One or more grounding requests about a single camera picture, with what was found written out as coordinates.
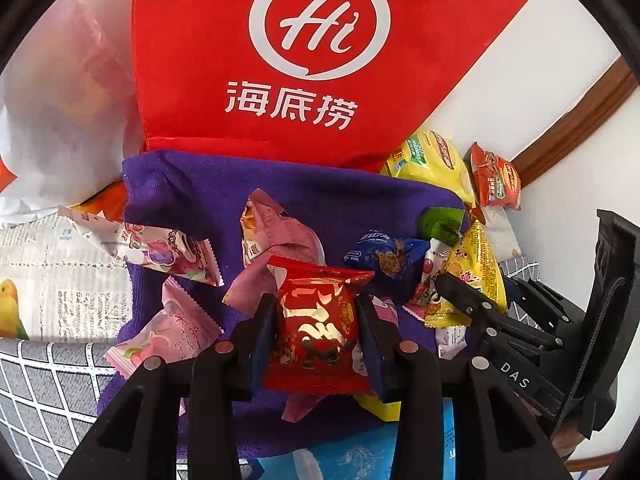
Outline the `person's right hand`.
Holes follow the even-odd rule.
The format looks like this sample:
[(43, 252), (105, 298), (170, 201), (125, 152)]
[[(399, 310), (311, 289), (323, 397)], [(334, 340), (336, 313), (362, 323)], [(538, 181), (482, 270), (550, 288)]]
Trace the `person's right hand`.
[(562, 460), (567, 462), (578, 445), (585, 440), (586, 438), (578, 430), (576, 420), (565, 419), (561, 427), (551, 438), (551, 443)]

